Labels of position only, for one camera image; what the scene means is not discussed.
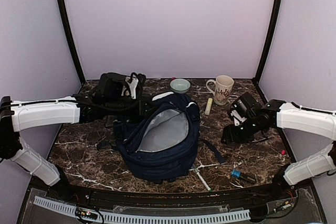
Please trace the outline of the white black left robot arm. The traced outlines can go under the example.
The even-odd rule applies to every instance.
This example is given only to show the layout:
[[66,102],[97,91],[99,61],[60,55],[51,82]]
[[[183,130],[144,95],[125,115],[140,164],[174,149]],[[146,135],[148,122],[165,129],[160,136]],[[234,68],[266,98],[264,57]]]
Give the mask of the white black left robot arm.
[[88,94],[37,101],[1,98],[1,159],[8,159],[38,177],[63,201],[74,197],[74,189],[61,168],[47,161],[24,139],[26,131],[52,129],[63,124],[83,124],[108,115],[146,116],[154,109],[150,98],[120,98],[101,103]]

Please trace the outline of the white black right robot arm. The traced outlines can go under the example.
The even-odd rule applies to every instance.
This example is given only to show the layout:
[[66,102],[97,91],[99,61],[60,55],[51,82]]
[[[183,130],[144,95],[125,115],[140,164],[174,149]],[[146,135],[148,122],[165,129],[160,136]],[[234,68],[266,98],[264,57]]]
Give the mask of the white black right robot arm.
[[271,199],[280,199],[289,186],[335,171],[334,111],[305,108],[283,100],[270,100],[261,105],[238,99],[232,104],[229,115],[234,122],[223,129],[222,141],[225,144],[251,142],[256,133],[269,128],[299,130],[331,140],[323,150],[282,167],[268,187]]

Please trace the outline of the navy blue student backpack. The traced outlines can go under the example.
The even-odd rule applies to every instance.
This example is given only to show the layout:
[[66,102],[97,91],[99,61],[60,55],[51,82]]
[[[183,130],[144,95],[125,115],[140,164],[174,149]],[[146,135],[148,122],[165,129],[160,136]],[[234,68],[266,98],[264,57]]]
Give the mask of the navy blue student backpack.
[[166,92],[151,101],[153,113],[139,121],[116,117],[113,150],[135,177],[160,184],[188,175],[197,157],[201,115],[187,94]]

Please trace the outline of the pale yellow highlighter marker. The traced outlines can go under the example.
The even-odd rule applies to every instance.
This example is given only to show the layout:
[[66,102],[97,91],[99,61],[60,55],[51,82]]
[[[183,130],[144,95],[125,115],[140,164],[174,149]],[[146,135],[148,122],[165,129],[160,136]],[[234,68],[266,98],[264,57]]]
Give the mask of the pale yellow highlighter marker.
[[210,112],[211,112],[211,107],[212,107],[212,103],[213,103],[213,99],[212,99],[212,98],[209,98],[209,99],[207,100],[206,109],[205,109],[205,112],[204,112],[205,115],[209,115],[209,114],[210,114]]

